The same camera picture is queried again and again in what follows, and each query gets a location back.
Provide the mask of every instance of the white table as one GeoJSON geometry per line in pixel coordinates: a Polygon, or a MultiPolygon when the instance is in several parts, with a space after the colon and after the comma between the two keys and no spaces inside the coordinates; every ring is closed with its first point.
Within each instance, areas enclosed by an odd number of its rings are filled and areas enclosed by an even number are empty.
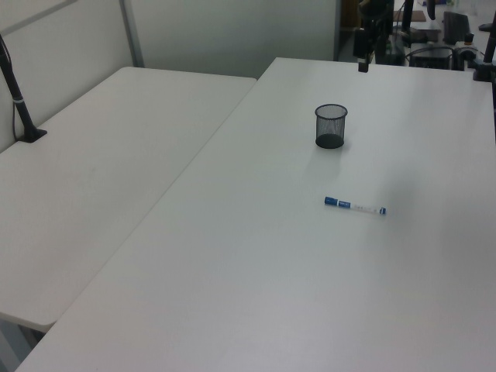
{"type": "Polygon", "coordinates": [[[47,331],[254,81],[124,68],[0,154],[0,318],[47,331]]]}
{"type": "Polygon", "coordinates": [[[18,372],[494,372],[491,86],[356,68],[277,59],[18,372]]]}

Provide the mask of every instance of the mesh pencil cup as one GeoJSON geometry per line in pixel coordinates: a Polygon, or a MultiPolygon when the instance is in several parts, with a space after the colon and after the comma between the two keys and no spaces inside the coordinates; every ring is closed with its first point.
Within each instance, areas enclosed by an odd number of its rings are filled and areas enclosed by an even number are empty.
{"type": "Polygon", "coordinates": [[[324,149],[337,149],[344,144],[344,120],[348,115],[341,105],[322,105],[315,110],[317,136],[315,143],[324,149]]]}

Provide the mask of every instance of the desk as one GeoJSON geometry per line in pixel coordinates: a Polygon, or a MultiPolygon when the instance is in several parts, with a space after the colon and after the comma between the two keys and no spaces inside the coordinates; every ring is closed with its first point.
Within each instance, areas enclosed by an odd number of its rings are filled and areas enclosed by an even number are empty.
{"type": "Polygon", "coordinates": [[[124,68],[0,154],[0,318],[47,331],[253,84],[124,68]]]}
{"type": "Polygon", "coordinates": [[[491,86],[356,68],[276,59],[19,372],[494,372],[491,86]]]}

